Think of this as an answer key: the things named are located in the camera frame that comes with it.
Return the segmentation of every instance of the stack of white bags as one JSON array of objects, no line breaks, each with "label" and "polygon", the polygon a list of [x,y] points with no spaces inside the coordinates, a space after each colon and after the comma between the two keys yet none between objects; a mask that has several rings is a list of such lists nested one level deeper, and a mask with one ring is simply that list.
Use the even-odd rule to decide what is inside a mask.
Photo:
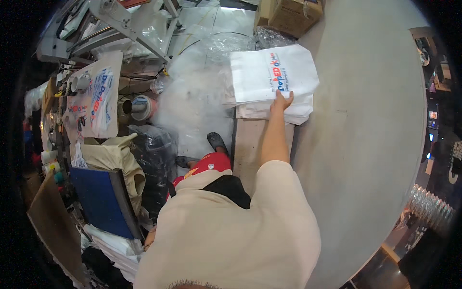
[{"label": "stack of white bags", "polygon": [[300,125],[313,111],[313,93],[319,85],[311,53],[293,44],[259,51],[232,52],[230,56],[236,114],[240,118],[267,118],[280,90],[294,92],[285,121]]}]

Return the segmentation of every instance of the black slipper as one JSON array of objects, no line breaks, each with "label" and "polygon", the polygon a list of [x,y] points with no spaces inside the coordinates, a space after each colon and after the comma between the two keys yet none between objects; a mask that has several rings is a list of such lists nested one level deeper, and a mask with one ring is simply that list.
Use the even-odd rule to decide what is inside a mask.
[{"label": "black slipper", "polygon": [[207,135],[208,143],[212,146],[213,150],[216,152],[217,147],[222,147],[225,149],[225,154],[229,156],[228,150],[226,149],[225,142],[219,134],[216,132],[211,132]]},{"label": "black slipper", "polygon": [[185,169],[189,169],[188,163],[190,161],[200,161],[200,159],[185,157],[184,155],[179,155],[175,158],[175,164]]}]

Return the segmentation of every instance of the white cup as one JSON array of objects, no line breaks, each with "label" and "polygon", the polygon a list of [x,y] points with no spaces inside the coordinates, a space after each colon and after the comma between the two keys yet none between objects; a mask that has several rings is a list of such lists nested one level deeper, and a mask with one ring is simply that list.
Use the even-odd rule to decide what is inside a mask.
[{"label": "white cup", "polygon": [[82,74],[80,76],[71,77],[71,91],[77,92],[81,90],[84,92],[90,85],[90,76],[88,74]]}]

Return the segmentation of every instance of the khaki fabric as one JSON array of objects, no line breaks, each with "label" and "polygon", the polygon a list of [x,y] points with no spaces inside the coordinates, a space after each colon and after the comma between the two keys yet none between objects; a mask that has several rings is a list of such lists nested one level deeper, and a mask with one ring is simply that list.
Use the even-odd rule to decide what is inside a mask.
[{"label": "khaki fabric", "polygon": [[136,136],[137,134],[112,137],[101,145],[95,139],[85,138],[85,144],[80,147],[83,158],[89,166],[104,170],[122,169],[133,211],[138,215],[146,178],[140,165],[130,152],[130,141]]},{"label": "khaki fabric", "polygon": [[321,239],[292,167],[278,160],[262,165],[250,209],[200,189],[219,175],[205,171],[178,183],[160,210],[134,289],[171,288],[182,280],[224,289],[305,287]]}]

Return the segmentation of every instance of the person's right hand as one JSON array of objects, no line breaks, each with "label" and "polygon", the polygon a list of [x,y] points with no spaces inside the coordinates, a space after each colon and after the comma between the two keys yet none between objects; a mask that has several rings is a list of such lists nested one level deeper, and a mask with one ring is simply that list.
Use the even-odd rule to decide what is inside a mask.
[{"label": "person's right hand", "polygon": [[275,111],[285,111],[286,108],[288,108],[293,101],[293,91],[290,92],[289,98],[285,99],[279,89],[276,91],[276,99],[273,101],[273,104],[271,104],[269,110],[271,112]]}]

